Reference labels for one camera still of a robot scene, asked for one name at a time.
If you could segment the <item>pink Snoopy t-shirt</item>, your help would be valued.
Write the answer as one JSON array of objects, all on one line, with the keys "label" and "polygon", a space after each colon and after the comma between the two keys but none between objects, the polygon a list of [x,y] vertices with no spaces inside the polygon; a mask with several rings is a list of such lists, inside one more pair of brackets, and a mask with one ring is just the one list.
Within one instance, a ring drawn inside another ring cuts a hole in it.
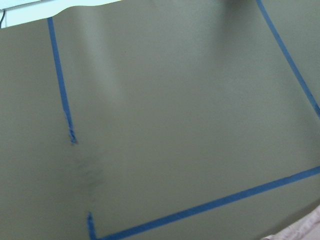
[{"label": "pink Snoopy t-shirt", "polygon": [[265,236],[262,240],[319,240],[320,206],[312,212],[282,229],[276,234]]}]

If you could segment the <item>lower blue tape strip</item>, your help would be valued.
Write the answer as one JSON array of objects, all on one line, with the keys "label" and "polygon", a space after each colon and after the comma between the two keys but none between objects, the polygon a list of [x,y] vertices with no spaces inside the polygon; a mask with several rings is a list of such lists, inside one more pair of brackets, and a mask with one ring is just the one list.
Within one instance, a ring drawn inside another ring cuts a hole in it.
[{"label": "lower blue tape strip", "polygon": [[261,193],[265,193],[267,191],[271,191],[271,190],[316,176],[319,173],[320,173],[320,168],[317,166],[308,170],[298,172],[291,176],[283,177],[262,185],[255,186],[253,188],[249,188],[237,193],[233,193],[231,195],[228,195],[207,203],[203,203],[201,205],[197,205],[197,206],[122,230],[120,232],[116,232],[116,233],[101,237],[101,239],[102,240],[122,240],[134,235],[138,235],[138,234],[171,224],[173,222],[183,220],[185,218],[189,218],[194,215],[198,215],[198,214],[246,199],[246,198],[250,198],[252,196],[255,196]]}]

